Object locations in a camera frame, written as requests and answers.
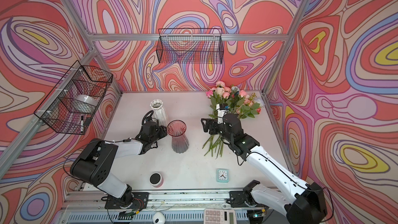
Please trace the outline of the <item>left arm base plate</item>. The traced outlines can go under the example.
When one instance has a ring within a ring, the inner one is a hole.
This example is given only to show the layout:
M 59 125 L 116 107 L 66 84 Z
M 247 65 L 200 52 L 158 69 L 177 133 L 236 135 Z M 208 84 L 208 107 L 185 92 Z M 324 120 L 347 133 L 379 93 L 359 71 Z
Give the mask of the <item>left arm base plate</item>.
M 106 209 L 142 210 L 147 207 L 148 198 L 148 192 L 133 192 L 129 196 L 123 196 L 122 198 L 107 195 L 102 197 L 101 200 L 105 202 Z

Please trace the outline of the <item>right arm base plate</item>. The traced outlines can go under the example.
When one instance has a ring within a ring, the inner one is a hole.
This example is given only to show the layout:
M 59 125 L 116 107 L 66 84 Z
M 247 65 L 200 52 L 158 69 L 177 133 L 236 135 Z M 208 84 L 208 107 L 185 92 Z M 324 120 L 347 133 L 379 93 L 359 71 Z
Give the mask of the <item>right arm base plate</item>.
M 257 203 L 249 192 L 243 190 L 233 190 L 229 192 L 229 198 L 227 198 L 226 203 L 232 208 L 268 208 L 264 204 Z

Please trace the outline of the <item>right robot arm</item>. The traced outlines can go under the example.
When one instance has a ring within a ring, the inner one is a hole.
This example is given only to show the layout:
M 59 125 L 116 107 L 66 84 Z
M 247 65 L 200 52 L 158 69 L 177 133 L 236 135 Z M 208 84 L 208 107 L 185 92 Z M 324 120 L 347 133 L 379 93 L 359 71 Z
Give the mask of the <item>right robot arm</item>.
M 276 187 L 269 189 L 253 180 L 243 189 L 242 203 L 263 205 L 286 216 L 291 224 L 320 224 L 327 214 L 324 189 L 293 175 L 244 132 L 237 115 L 225 114 L 218 119 L 201 119 L 203 131 L 219 134 L 227 146 L 242 160 L 264 174 Z

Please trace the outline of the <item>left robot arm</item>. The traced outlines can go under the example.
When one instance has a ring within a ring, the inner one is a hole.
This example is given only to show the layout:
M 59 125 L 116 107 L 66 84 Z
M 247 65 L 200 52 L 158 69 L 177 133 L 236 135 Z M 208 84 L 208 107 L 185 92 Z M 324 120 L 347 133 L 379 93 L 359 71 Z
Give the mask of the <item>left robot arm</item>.
M 157 121 L 147 121 L 134 138 L 112 142 L 94 139 L 73 162 L 70 174 L 114 198 L 125 198 L 129 186 L 111 172 L 114 160 L 125 156 L 144 155 L 157 148 L 157 142 L 166 136 L 165 126 L 159 125 Z

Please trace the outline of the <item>pink grey glass vase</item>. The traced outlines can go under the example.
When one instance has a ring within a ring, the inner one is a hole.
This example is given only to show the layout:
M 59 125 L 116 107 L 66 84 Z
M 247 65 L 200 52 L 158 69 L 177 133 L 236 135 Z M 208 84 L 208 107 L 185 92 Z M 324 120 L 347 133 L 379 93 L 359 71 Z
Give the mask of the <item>pink grey glass vase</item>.
M 182 120 L 171 121 L 167 126 L 167 133 L 172 137 L 172 149 L 176 153 L 184 153 L 189 148 L 186 137 L 187 126 Z

